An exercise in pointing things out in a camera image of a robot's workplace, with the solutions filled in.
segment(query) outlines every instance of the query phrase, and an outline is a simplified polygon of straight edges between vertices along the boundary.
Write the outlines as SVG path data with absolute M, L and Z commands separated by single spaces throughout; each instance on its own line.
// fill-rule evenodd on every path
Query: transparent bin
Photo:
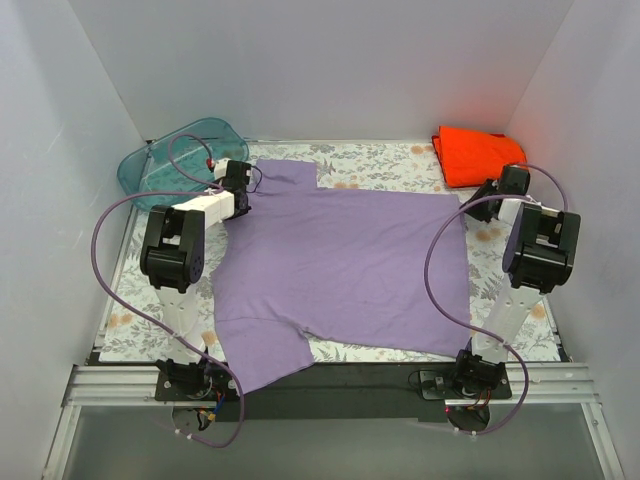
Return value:
M 213 152 L 213 159 L 230 158 L 247 161 L 249 147 L 224 120 L 203 118 L 176 130 L 126 157 L 118 167 L 118 181 L 127 195 L 152 191 L 203 191 L 206 186 L 189 180 L 169 162 L 169 142 L 180 133 L 191 133 L 202 138 Z M 191 175 L 212 182 L 213 174 L 206 165 L 207 152 L 196 140 L 182 137 L 173 144 L 173 157 L 178 165 Z M 174 205 L 188 196 L 150 196 L 136 198 L 133 203 L 148 212 L 154 205 Z

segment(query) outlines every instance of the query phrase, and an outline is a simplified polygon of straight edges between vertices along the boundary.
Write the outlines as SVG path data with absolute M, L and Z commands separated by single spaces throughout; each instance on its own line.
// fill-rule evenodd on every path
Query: robotic arm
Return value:
M 216 164 L 213 172 L 224 192 L 209 190 L 209 195 L 151 209 L 140 255 L 140 269 L 155 287 L 163 322 L 200 350 L 204 350 L 205 345 L 200 334 L 194 331 L 198 319 L 195 288 L 204 268 L 205 231 L 251 209 L 246 192 L 250 164 L 223 160 Z M 200 360 L 175 339 L 170 342 L 169 358 L 176 363 Z
M 495 194 L 526 196 L 529 180 L 527 170 L 506 166 L 499 180 L 487 180 L 469 202 Z M 502 260 L 502 289 L 483 325 L 485 330 L 512 343 L 531 309 L 555 286 L 569 279 L 580 216 L 543 207 L 533 199 L 489 201 L 467 213 L 487 223 L 497 218 L 513 225 Z M 461 350 L 456 359 L 453 388 L 475 394 L 495 390 L 506 379 L 507 353 L 496 339 L 483 333 L 474 335 L 470 349 Z

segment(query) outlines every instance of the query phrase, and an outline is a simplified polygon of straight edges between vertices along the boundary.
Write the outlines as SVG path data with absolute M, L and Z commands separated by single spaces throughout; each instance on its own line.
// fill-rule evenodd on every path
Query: wire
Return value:
M 538 172 L 546 175 L 547 178 L 551 180 L 551 182 L 553 182 L 553 184 L 558 188 L 558 191 L 560 192 L 560 196 L 562 196 L 563 211 L 566 212 L 567 210 L 569 210 L 569 200 L 567 199 L 567 193 L 564 191 L 564 188 L 562 188 L 562 185 L 560 185 L 560 182 L 558 182 L 558 180 L 556 180 L 556 178 L 553 175 L 551 175 L 547 170 L 545 170 L 542 167 L 538 167 L 537 165 L 530 165 L 528 163 L 510 163 L 509 165 L 513 165 L 516 167 L 533 168 L 534 170 L 537 170 Z
M 524 387 L 522 389 L 522 395 L 520 396 L 520 399 L 518 400 L 516 405 L 513 407 L 513 409 L 502 420 L 500 420 L 497 424 L 495 424 L 494 426 L 489 427 L 489 428 L 487 428 L 485 430 L 482 430 L 482 431 L 479 431 L 479 432 L 472 432 L 472 431 L 468 431 L 468 430 L 460 430 L 461 432 L 466 433 L 468 435 L 486 435 L 488 433 L 492 433 L 492 432 L 495 432 L 496 430 L 499 430 L 500 428 L 505 426 L 507 423 L 509 423 L 509 421 L 518 413 L 518 411 L 522 407 L 522 404 L 524 403 L 525 398 L 527 397 L 527 393 L 529 393 L 529 370 L 527 370 L 527 365 L 525 364 L 525 362 L 522 359 L 522 357 L 520 356 L 520 354 L 518 352 L 516 352 L 515 349 L 511 345 L 505 343 L 504 339 L 501 336 L 496 335 L 495 333 L 490 332 L 489 330 L 486 330 L 484 328 L 475 327 L 475 326 L 473 326 L 471 324 L 468 324 L 468 323 L 464 322 L 463 320 L 460 320 L 460 319 L 454 317 L 449 312 L 447 312 L 440 305 L 440 303 L 438 303 L 438 301 L 436 300 L 436 297 L 433 294 L 433 291 L 431 289 L 431 283 L 429 282 L 429 266 L 431 264 L 431 257 L 433 256 L 433 251 L 434 251 L 434 249 L 436 247 L 436 244 L 438 243 L 438 240 L 440 240 L 440 237 L 442 236 L 442 234 L 445 231 L 445 229 L 451 224 L 451 222 L 453 222 L 456 218 L 458 218 L 459 215 L 462 215 L 467 210 L 469 210 L 469 209 L 471 209 L 471 208 L 473 208 L 476 205 L 479 205 L 481 203 L 491 202 L 491 201 L 495 201 L 495 200 L 505 200 L 505 199 L 510 199 L 510 198 L 516 199 L 516 200 L 529 201 L 529 199 L 527 197 L 523 197 L 521 195 L 489 195 L 487 197 L 479 198 L 477 200 L 474 200 L 474 201 L 469 202 L 468 204 L 462 206 L 456 212 L 451 214 L 451 216 L 449 216 L 449 218 L 447 218 L 447 220 L 442 224 L 440 229 L 436 232 L 436 234 L 433 237 L 433 240 L 431 240 L 431 245 L 429 245 L 429 249 L 427 250 L 427 256 L 426 256 L 426 258 L 424 260 L 424 287 L 427 290 L 427 295 L 431 299 L 431 302 L 436 307 L 436 309 L 442 315 L 444 315 L 445 318 L 451 320 L 453 323 L 455 323 L 457 325 L 460 325 L 461 327 L 468 328 L 469 330 L 473 330 L 473 331 L 478 332 L 478 333 L 484 333 L 485 335 L 487 335 L 487 336 L 489 336 L 491 338 L 494 338 L 495 340 L 500 342 L 504 346 L 504 348 L 506 348 L 516 358 L 516 360 L 518 360 L 518 362 L 522 366 L 522 371 L 523 371 L 523 374 L 524 374 Z
M 173 156 L 173 144 L 176 142 L 176 140 L 178 140 L 179 138 L 182 137 L 189 137 L 189 138 L 193 138 L 195 141 L 199 142 L 207 151 L 207 155 L 209 155 L 208 160 L 211 160 L 211 166 L 214 165 L 213 163 L 213 153 L 211 152 L 211 148 L 209 148 L 209 145 L 207 145 L 207 143 L 200 137 L 198 137 L 197 135 L 194 135 L 192 133 L 181 133 L 179 135 L 176 135 L 175 137 L 173 137 L 171 139 L 171 141 L 169 142 L 169 146 L 167 147 L 167 152 L 169 154 L 169 162 L 171 162 L 171 165 L 173 165 L 173 167 L 180 172 L 182 175 L 184 175 L 185 177 L 187 177 L 189 180 L 193 180 L 196 183 L 201 183 L 202 185 L 207 185 L 211 188 L 216 188 L 219 189 L 220 186 L 217 183 L 213 183 L 213 182 L 208 182 L 206 180 L 202 180 L 198 177 L 194 177 L 193 175 L 191 175 L 189 172 L 187 172 L 186 170 L 184 170 L 180 165 L 177 164 L 174 156 Z
M 251 165 L 251 168 L 253 168 L 254 170 L 257 170 L 258 172 L 260 172 L 260 179 L 258 180 L 258 183 L 256 183 L 256 186 L 253 187 L 253 190 L 251 190 L 250 192 L 247 193 L 256 193 L 256 190 L 258 189 L 258 187 L 260 186 L 260 184 L 262 183 L 262 170 L 260 170 L 258 167 L 256 167 L 255 165 Z
M 220 408 L 222 408 L 222 404 L 224 403 L 224 395 L 222 396 L 222 398 L 218 401 L 218 404 L 216 405 L 216 408 L 213 409 L 213 414 L 216 415 L 219 411 Z
M 217 191 L 221 191 L 222 190 L 222 188 L 219 185 L 216 185 L 216 184 L 211 184 L 211 185 Z M 132 195 L 128 195 L 128 196 L 126 196 L 124 198 L 121 198 L 120 200 L 118 200 L 117 202 L 115 202 L 114 204 L 109 206 L 104 211 L 104 213 L 100 216 L 98 221 L 96 222 L 96 226 L 93 229 L 93 235 L 91 236 L 91 267 L 93 268 L 93 273 L 96 276 L 96 279 L 98 280 L 98 283 L 100 284 L 102 289 L 105 292 L 107 292 L 107 295 L 109 295 L 111 298 L 113 298 L 116 302 L 118 302 L 120 305 L 122 305 L 126 309 L 132 311 L 136 315 L 139 315 L 140 317 L 144 318 L 145 320 L 151 322 L 156 327 L 161 328 L 162 330 L 164 330 L 170 337 L 175 338 L 178 342 L 180 342 L 182 345 L 184 345 L 187 349 L 191 350 L 192 352 L 198 354 L 199 356 L 201 356 L 202 358 L 204 358 L 208 362 L 213 363 L 217 367 L 219 367 L 222 370 L 224 370 L 227 374 L 229 374 L 229 376 L 236 383 L 236 388 L 237 388 L 237 391 L 238 391 L 238 397 L 240 399 L 240 415 L 239 415 L 239 418 L 238 418 L 238 424 L 236 426 L 236 429 L 233 431 L 231 436 L 226 441 L 221 442 L 221 443 L 214 443 L 214 442 L 211 442 L 210 440 L 207 440 L 206 438 L 202 438 L 202 437 L 199 437 L 197 435 L 193 435 L 193 434 L 191 434 L 189 432 L 184 432 L 184 431 L 182 431 L 180 429 L 177 430 L 182 435 L 185 435 L 185 436 L 191 438 L 192 440 L 195 440 L 195 441 L 197 441 L 199 443 L 203 443 L 203 444 L 205 444 L 205 445 L 207 445 L 209 447 L 224 448 L 224 447 L 230 445 L 236 439 L 236 437 L 240 433 L 240 429 L 242 428 L 242 423 L 244 422 L 245 399 L 244 399 L 244 393 L 242 391 L 242 387 L 240 386 L 240 381 L 238 380 L 238 377 L 236 376 L 236 374 L 233 373 L 233 371 L 227 365 L 225 365 L 224 363 L 222 363 L 219 360 L 216 360 L 215 358 L 213 358 L 208 353 L 205 353 L 205 352 L 201 351 L 200 349 L 198 349 L 197 347 L 195 347 L 194 345 L 189 343 L 187 340 L 185 340 L 184 338 L 179 336 L 171 327 L 168 327 L 167 325 L 162 323 L 160 320 L 158 320 L 156 318 L 153 318 L 151 315 L 148 315 L 148 314 L 144 313 L 143 311 L 135 308 L 133 305 L 131 305 L 126 300 L 121 298 L 116 292 L 114 292 L 111 289 L 111 287 L 107 284 L 107 282 L 105 282 L 104 278 L 102 277 L 102 274 L 100 273 L 100 269 L 98 268 L 98 257 L 97 257 L 98 234 L 100 233 L 100 228 L 102 227 L 102 224 L 104 223 L 104 221 L 107 218 L 107 216 L 113 210 L 115 210 L 117 207 L 122 205 L 123 203 L 126 203 L 126 202 L 128 202 L 130 200 L 133 200 L 135 198 L 150 197 L 150 196 L 154 196 L 154 195 L 175 195 L 175 196 L 197 197 L 197 196 L 200 196 L 200 195 L 206 195 L 206 193 L 205 192 L 161 192 L 161 191 L 159 191 L 159 192 L 139 192 L 139 193 L 134 193 Z
M 211 393 L 211 390 L 213 390 L 213 379 L 209 379 L 209 390 L 207 390 L 204 395 L 200 395 L 199 397 L 193 397 L 191 395 L 187 395 L 187 397 L 189 397 L 191 400 L 202 400 L 203 398 L 206 398 Z

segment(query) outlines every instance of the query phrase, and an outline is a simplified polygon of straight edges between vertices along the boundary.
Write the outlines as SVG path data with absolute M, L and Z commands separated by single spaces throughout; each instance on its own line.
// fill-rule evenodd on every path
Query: orange garment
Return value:
M 513 139 L 462 128 L 440 127 L 432 137 L 448 186 L 475 187 L 488 178 L 500 178 L 502 167 L 527 161 Z

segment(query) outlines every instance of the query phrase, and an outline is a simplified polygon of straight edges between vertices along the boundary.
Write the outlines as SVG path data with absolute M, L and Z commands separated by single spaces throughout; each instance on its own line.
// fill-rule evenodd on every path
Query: white wall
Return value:
M 66 0 L 0 0 L 0 478 L 36 479 L 106 297 L 89 239 L 142 140 Z M 109 274 L 125 211 L 106 226 Z
M 503 130 L 572 0 L 71 0 L 145 138 Z
M 640 478 L 639 26 L 634 0 L 575 2 L 508 129 L 582 215 L 575 271 L 551 305 L 596 378 L 628 478 Z

